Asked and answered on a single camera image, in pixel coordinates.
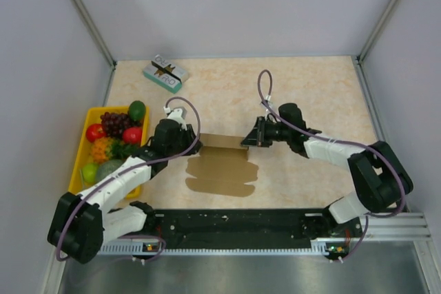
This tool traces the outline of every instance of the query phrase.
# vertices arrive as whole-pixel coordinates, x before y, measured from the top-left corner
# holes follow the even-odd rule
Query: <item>yellow tray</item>
[[[86,183],[83,184],[80,169],[84,167],[89,162],[93,162],[92,157],[90,156],[90,148],[92,143],[87,140],[85,137],[85,132],[88,129],[89,125],[94,123],[101,123],[100,116],[106,112],[109,113],[127,113],[129,110],[129,106],[119,106],[119,107],[95,107],[90,108],[88,111],[88,115],[85,118],[83,133],[81,134],[80,145],[78,147],[78,152],[76,153],[75,166],[72,172],[72,177],[70,178],[69,184],[69,192],[73,194],[77,194],[84,189],[87,189],[91,185]],[[141,146],[147,142],[147,131],[149,124],[149,108],[145,108],[145,116],[142,121],[143,124],[143,135],[141,137]],[[130,193],[126,195],[126,199],[133,199],[138,197],[141,194],[141,186],[133,189]]]

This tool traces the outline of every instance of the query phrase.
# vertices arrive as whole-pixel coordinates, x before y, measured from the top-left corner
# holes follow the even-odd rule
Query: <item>green apple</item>
[[[98,168],[99,166],[96,163],[88,163],[83,168],[81,168],[81,173],[83,174],[83,179],[86,183],[95,183],[95,176]]]

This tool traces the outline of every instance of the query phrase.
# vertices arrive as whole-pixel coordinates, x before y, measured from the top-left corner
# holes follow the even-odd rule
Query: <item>flattened cardboard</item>
[[[255,187],[258,166],[248,162],[248,148],[241,147],[243,137],[201,134],[204,147],[199,156],[188,159],[185,184],[192,191],[244,198]]]

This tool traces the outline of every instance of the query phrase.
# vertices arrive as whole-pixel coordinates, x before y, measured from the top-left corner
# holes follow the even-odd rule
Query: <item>black base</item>
[[[310,248],[305,233],[311,217],[323,209],[159,209],[138,234],[159,235],[168,249],[298,249]],[[359,219],[347,223],[352,238],[359,238]],[[345,240],[345,229],[332,235]],[[328,238],[328,229],[317,237]]]

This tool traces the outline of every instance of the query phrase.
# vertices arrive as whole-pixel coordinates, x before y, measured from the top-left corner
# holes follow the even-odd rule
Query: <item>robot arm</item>
[[[314,136],[330,138],[318,130],[308,129],[296,104],[281,105],[278,111],[280,117],[302,130]],[[330,231],[368,212],[382,212],[400,201],[400,190],[391,172],[369,151],[333,140],[308,137],[270,116],[257,118],[253,130],[242,141],[242,146],[269,147],[273,141],[285,141],[293,152],[305,158],[325,160],[351,173],[355,191],[333,202],[323,212]],[[378,141],[370,147],[392,164],[403,183],[405,193],[410,193],[413,183],[390,146],[384,141]]]
[[[182,153],[196,139],[192,126],[185,123],[186,111],[183,107],[175,108],[167,115],[156,126],[149,142],[135,151],[116,171],[77,195],[67,192],[60,198],[48,234],[50,244],[56,246],[59,243],[68,218],[80,203],[83,205],[61,243],[61,250],[80,263],[89,262],[102,244],[144,227],[146,218],[153,212],[147,204],[133,202],[123,209],[111,209],[131,190],[166,168],[168,157]],[[198,153],[201,147],[202,143],[198,141],[186,156]],[[154,164],[147,165],[153,160],[156,160]],[[84,201],[93,191],[95,193],[87,202]]]

